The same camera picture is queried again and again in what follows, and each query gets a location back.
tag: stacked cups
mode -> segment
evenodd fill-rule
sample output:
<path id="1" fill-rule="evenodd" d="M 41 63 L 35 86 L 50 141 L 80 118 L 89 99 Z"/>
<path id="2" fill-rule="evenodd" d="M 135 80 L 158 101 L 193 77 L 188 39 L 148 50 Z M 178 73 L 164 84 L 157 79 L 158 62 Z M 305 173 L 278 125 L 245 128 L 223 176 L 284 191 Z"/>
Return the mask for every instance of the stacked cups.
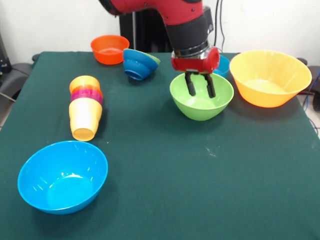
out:
<path id="1" fill-rule="evenodd" d="M 78 141 L 92 140 L 98 130 L 104 96 L 93 76 L 78 76 L 69 86 L 69 116 L 72 136 Z"/>

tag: bowl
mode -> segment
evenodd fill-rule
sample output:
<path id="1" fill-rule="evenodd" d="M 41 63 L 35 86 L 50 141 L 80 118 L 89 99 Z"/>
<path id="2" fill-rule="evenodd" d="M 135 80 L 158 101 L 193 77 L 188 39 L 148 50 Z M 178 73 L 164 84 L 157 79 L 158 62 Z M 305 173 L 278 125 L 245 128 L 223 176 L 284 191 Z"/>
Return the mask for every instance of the bowl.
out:
<path id="1" fill-rule="evenodd" d="M 272 50 L 251 50 L 230 62 L 230 72 L 240 95 L 264 108 L 279 107 L 312 80 L 310 70 L 293 56 Z"/>
<path id="2" fill-rule="evenodd" d="M 125 49 L 123 58 L 125 74 L 138 81 L 149 77 L 160 63 L 155 56 L 133 49 Z"/>
<path id="3" fill-rule="evenodd" d="M 80 85 L 80 86 L 77 86 L 76 88 L 73 89 L 71 94 L 73 94 L 73 93 L 75 93 L 75 92 L 77 92 L 77 91 L 79 91 L 81 89 L 92 89 L 92 90 L 95 90 L 101 95 L 101 97 L 104 97 L 104 94 L 102 93 L 102 91 L 99 88 L 97 88 L 95 86 L 91 86 L 91 85 Z"/>
<path id="4" fill-rule="evenodd" d="M 101 94 L 94 90 L 94 89 L 90 89 L 90 88 L 80 88 L 77 91 L 73 91 L 71 98 L 70 98 L 70 102 L 79 99 L 79 98 L 90 98 L 93 100 L 96 100 L 99 104 L 103 104 L 104 102 L 104 98 L 101 96 Z"/>
<path id="5" fill-rule="evenodd" d="M 73 79 L 69 85 L 69 91 L 72 94 L 72 92 L 78 88 L 78 87 L 85 87 L 87 85 L 93 86 L 97 89 L 100 89 L 100 83 L 99 81 L 93 77 L 93 76 L 78 76 L 75 79 Z"/>
<path id="6" fill-rule="evenodd" d="M 228 80 L 215 73 L 211 77 L 216 94 L 213 98 L 209 97 L 207 81 L 202 75 L 191 75 L 195 96 L 189 94 L 184 73 L 172 80 L 170 92 L 173 100 L 188 118 L 196 121 L 209 120 L 221 113 L 234 97 L 234 88 Z"/>
<path id="7" fill-rule="evenodd" d="M 108 162 L 96 146 L 62 141 L 33 154 L 18 176 L 18 191 L 30 206 L 49 214 L 80 211 L 98 195 Z"/>
<path id="8" fill-rule="evenodd" d="M 230 65 L 229 59 L 226 58 L 225 56 L 220 55 L 219 66 L 216 70 L 214 70 L 213 73 L 226 78 L 229 72 L 229 65 Z"/>
<path id="9" fill-rule="evenodd" d="M 95 59 L 105 65 L 116 65 L 124 61 L 123 51 L 129 47 L 129 41 L 119 35 L 99 36 L 91 42 Z"/>

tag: blue bowl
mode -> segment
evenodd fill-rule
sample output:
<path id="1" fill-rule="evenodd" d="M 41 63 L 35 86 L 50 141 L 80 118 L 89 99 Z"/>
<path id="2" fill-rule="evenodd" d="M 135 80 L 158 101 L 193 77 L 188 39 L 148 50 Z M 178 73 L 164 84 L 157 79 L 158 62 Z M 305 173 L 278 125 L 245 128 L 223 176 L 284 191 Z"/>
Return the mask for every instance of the blue bowl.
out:
<path id="1" fill-rule="evenodd" d="M 32 155 L 18 176 L 21 197 L 40 211 L 65 215 L 90 204 L 108 174 L 108 162 L 96 146 L 62 141 Z"/>
<path id="2" fill-rule="evenodd" d="M 213 71 L 213 73 L 226 78 L 229 72 L 229 66 L 230 66 L 229 59 L 226 58 L 225 56 L 220 55 L 219 66 L 216 70 Z"/>
<path id="3" fill-rule="evenodd" d="M 138 81 L 149 77 L 158 68 L 160 62 L 154 56 L 128 48 L 123 51 L 123 58 L 125 74 Z"/>

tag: table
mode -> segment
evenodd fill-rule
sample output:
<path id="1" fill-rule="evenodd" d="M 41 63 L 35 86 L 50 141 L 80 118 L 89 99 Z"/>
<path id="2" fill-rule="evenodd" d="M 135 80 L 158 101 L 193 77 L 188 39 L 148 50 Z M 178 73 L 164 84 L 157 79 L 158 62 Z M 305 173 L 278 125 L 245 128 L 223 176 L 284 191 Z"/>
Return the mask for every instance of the table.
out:
<path id="1" fill-rule="evenodd" d="M 89 52 L 44 52 L 0 132 L 2 240 L 311 240 L 320 238 L 320 141 L 296 98 L 259 108 L 234 99 L 197 122 L 175 106 L 170 55 L 143 82 Z M 20 197 L 24 162 L 72 140 L 69 83 L 99 79 L 103 115 L 91 141 L 107 156 L 98 198 L 64 216 Z M 232 77 L 228 79 L 235 86 Z"/>

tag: yellow bowl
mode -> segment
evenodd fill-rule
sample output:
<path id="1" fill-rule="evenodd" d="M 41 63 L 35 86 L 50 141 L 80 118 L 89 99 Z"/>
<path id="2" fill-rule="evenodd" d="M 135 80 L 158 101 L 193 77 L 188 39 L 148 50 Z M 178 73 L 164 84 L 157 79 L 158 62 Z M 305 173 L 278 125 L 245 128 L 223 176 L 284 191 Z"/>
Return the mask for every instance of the yellow bowl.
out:
<path id="1" fill-rule="evenodd" d="M 72 94 L 75 88 L 79 86 L 85 86 L 85 85 L 90 85 L 100 90 L 100 83 L 95 77 L 84 75 L 84 76 L 78 76 L 72 80 L 72 82 L 69 85 L 70 93 Z"/>
<path id="2" fill-rule="evenodd" d="M 312 80 L 310 70 L 301 61 L 271 50 L 238 54 L 230 62 L 230 72 L 241 96 L 264 108 L 285 104 Z"/>
<path id="3" fill-rule="evenodd" d="M 69 105 L 70 129 L 78 141 L 90 141 L 97 133 L 102 106 L 92 98 L 81 97 Z"/>

